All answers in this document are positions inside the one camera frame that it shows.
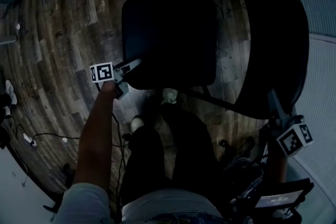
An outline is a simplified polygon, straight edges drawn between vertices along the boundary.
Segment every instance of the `white shoe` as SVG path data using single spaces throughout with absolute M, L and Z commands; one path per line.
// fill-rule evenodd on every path
M 143 122 L 142 118 L 135 116 L 131 122 L 131 133 L 133 134 L 137 129 L 144 125 L 145 123 Z
M 163 89 L 161 104 L 164 104 L 164 103 L 176 104 L 177 94 L 178 94 L 178 91 L 174 89 L 171 89 L 171 88 Z
M 11 114 L 9 107 L 5 106 L 4 110 L 5 110 L 6 116 L 9 116 Z
M 14 91 L 14 86 L 10 80 L 6 80 L 6 93 L 10 96 L 12 104 L 17 104 L 17 97 Z

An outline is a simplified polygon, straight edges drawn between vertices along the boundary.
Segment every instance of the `foot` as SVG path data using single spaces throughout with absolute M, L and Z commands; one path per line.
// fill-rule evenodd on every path
M 131 132 L 132 134 L 139 129 L 140 127 L 144 126 L 144 122 L 140 116 L 135 116 L 131 122 Z
M 9 107 L 5 106 L 4 110 L 5 110 L 6 116 L 9 116 L 11 114 Z
M 162 103 L 176 104 L 178 91 L 170 88 L 163 89 L 162 93 Z
M 10 96 L 12 104 L 17 104 L 17 97 L 14 91 L 14 86 L 10 80 L 6 80 L 6 93 Z

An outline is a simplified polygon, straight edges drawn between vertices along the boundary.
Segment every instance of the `white object on floor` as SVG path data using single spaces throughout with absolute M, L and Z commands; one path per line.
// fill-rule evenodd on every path
M 11 113 L 10 113 L 10 108 L 5 106 L 4 107 L 4 110 L 5 110 L 5 113 L 6 113 L 6 116 L 9 116 Z
M 17 97 L 14 92 L 14 86 L 10 80 L 6 80 L 6 93 L 10 96 L 12 104 L 17 104 Z
M 131 122 L 131 133 L 133 134 L 137 129 L 144 126 L 145 123 L 139 116 L 135 116 Z
M 31 143 L 32 141 L 34 142 L 35 146 L 37 146 L 36 140 L 32 139 L 29 135 L 27 135 L 26 133 L 23 134 L 23 138 L 28 141 L 29 143 Z
M 176 104 L 177 94 L 178 94 L 178 91 L 174 89 L 171 89 L 171 88 L 163 89 L 161 104 L 164 104 L 164 103 Z

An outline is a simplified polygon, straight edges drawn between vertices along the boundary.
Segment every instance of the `hand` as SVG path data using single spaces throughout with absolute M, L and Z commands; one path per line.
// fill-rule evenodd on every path
M 113 92 L 115 94 L 116 84 L 113 80 L 105 81 L 100 91 L 102 92 Z

